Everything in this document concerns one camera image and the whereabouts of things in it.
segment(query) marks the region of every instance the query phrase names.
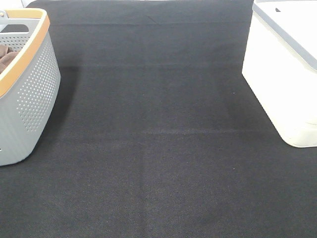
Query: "gray plastic basket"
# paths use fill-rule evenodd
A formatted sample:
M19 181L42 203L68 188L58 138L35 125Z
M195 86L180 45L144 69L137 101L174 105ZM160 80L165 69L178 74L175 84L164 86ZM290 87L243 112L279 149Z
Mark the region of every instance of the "gray plastic basket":
M37 8L0 11L0 25L29 32L0 33L0 44L20 51L0 74L0 165L25 159L51 114L60 83L47 13Z

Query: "white plastic container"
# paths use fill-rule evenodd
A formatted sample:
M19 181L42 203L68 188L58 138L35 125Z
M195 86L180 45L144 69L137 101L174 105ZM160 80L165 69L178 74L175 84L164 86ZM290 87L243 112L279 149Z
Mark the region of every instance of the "white plastic container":
M242 74L282 139L317 146L317 0L261 1Z
M0 74L0 165L8 165L33 151L52 111L60 74L44 10L0 11L0 24L29 29L0 33L1 45L20 51Z

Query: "gray lid edge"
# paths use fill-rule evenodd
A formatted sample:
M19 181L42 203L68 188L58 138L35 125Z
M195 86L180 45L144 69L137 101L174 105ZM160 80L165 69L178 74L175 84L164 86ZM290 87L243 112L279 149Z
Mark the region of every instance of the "gray lid edge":
M254 1L252 9L256 12L284 41L292 47L296 53L303 58L306 63L314 70L317 70L317 59L315 59L307 50L305 50L294 38L292 38L283 28L281 28L272 18L270 18L258 5L258 2L267 0Z

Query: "brown cloth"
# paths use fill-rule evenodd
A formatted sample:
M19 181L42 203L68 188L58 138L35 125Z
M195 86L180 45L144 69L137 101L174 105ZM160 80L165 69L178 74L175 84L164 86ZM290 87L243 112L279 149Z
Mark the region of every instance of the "brown cloth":
M10 51L9 46L0 45L0 73L11 63L19 52Z

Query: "black carpet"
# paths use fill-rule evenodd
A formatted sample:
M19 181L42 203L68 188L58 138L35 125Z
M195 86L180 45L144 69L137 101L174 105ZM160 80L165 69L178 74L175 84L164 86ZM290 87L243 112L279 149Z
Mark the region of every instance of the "black carpet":
M79 1L67 22L72 2L32 4L61 85L0 168L1 238L317 236L317 148L283 142L241 75L252 1Z

